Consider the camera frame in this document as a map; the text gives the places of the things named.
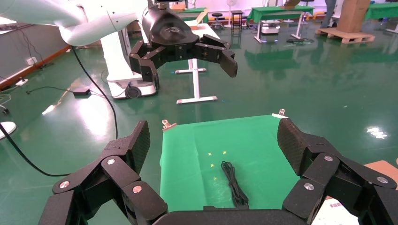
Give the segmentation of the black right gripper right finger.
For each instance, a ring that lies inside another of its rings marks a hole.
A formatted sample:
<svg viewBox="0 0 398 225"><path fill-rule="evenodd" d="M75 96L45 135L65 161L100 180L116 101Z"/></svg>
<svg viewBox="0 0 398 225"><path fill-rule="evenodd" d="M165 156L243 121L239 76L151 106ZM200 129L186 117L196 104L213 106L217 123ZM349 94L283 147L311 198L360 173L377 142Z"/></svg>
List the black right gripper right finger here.
<svg viewBox="0 0 398 225"><path fill-rule="evenodd" d="M299 176L283 210L311 224L331 197L361 225L397 224L398 185L391 177L344 157L324 137L302 132L288 118L279 121L277 142Z"/></svg>

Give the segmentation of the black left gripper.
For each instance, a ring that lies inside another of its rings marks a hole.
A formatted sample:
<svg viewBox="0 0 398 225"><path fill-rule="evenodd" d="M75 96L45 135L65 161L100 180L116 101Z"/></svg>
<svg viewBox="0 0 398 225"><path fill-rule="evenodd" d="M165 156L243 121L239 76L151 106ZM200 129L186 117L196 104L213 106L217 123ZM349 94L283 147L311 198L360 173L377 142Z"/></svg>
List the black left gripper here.
<svg viewBox="0 0 398 225"><path fill-rule="evenodd" d="M231 78L237 76L238 65L230 44L204 34L201 38L171 9L149 7L142 18L148 43L140 40L129 53L130 67L141 74L144 82L160 88L157 69L166 62L196 59L217 63Z"/></svg>

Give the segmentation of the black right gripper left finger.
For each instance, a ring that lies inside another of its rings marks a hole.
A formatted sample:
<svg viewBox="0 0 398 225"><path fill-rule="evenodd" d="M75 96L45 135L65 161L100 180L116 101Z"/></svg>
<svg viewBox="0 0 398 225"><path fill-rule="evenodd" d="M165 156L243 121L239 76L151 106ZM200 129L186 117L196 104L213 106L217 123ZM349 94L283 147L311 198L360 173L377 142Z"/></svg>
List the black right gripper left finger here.
<svg viewBox="0 0 398 225"><path fill-rule="evenodd" d="M168 206L139 175L149 148L149 126L141 120L131 135L110 141L97 159L54 184L39 223L85 225L113 201L131 224L154 224Z"/></svg>

